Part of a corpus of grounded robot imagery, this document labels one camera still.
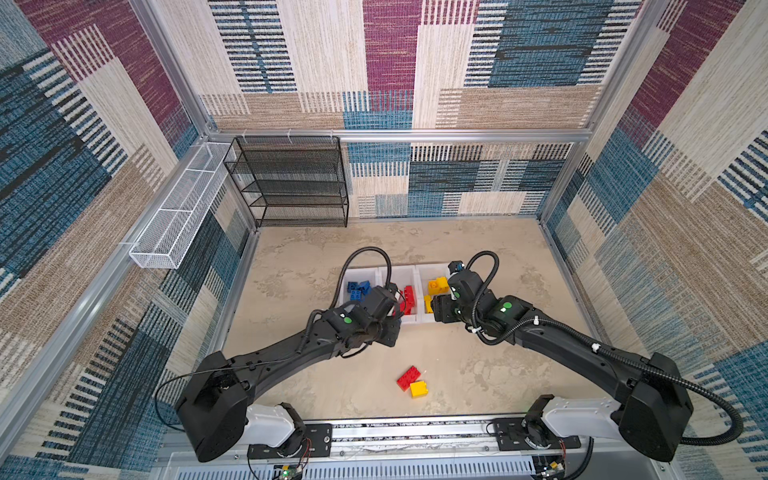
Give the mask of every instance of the carpet-textured wall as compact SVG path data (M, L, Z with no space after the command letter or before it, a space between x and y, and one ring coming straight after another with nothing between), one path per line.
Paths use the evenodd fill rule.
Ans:
M127 0L0 0L0 401L196 137Z
M0 467L0 478L148 478L167 430L157 386L206 355L248 230L226 185L178 270L131 268ZM161 412L184 382L160 397Z
M572 144L342 144L349 216L538 213Z
M0 401L197 136L127 0L0 0ZM173 272L134 268L0 478L133 478L149 398L204 351L246 223L222 190Z
M742 412L680 447L688 478L768 478L768 2L672 1L629 78L548 229L607 339Z
M641 0L157 0L221 129L583 127Z

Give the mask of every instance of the marble-textured floor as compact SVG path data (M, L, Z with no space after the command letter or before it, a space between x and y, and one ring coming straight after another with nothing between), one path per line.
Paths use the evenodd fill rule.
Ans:
M309 312L327 308L341 266L359 247L383 248L392 263L441 263L494 250L497 296L528 300L582 332L588 328L533 219L351 223L347 228L264 228L224 347L226 356L260 349L299 332ZM485 276L491 260L474 270ZM383 265L364 253L353 266ZM412 399L395 381L415 365L429 394ZM606 394L542 355L502 343L486 346L461 324L404 326L397 345L373 344L353 359L320 362L257 400L291 403L305 419L524 412L541 394Z

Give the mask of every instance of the white bin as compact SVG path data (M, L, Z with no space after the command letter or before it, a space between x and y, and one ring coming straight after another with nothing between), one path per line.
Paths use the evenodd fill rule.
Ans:
M382 284L386 279L386 267L379 267L379 275L382 279ZM419 318L426 312L424 307L424 299L421 294L421 282L419 281L419 274L413 265L398 265L392 267L392 282L400 289L401 292L406 291L408 285L413 287L413 296L415 300L415 311L411 310L411 315L403 315L401 320L405 325L407 323L418 323ZM421 308L419 308L419 299L422 299Z
M339 302L336 306L342 303L349 302L349 292L346 291L347 282L365 282L368 280L371 283L371 288L376 285L383 285L384 277L379 275L379 268L371 266L370 268L348 268L344 273L344 280L341 282L341 294L339 295Z
M431 313L427 313L426 305L424 304L424 295L429 295L429 282L431 280L434 280L440 276L448 278L451 276L451 271L448 270L447 263L423 263L421 265L415 265L415 268L416 273L419 275L419 279L421 280L419 286L421 287L422 291L421 296L416 300L416 302L421 306L418 323L434 323L435 316Z

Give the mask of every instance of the white vent grille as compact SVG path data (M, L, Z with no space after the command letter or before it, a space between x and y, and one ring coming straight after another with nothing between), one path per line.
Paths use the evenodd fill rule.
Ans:
M253 465L259 478L269 480L271 465ZM414 458L410 460L360 460L310 463L307 480L439 480L443 478L528 478L535 475L530 455L494 458ZM247 467L195 466L179 468L177 480L247 480Z
M181 265L227 178L225 157L234 161L229 144L206 143L197 151L131 248L138 266L177 269Z

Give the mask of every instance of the white wire basket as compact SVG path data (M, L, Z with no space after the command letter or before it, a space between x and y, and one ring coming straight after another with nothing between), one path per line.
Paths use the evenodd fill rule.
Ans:
M138 266L179 268L227 178L223 161L230 157L230 144L206 143L197 151L131 248Z

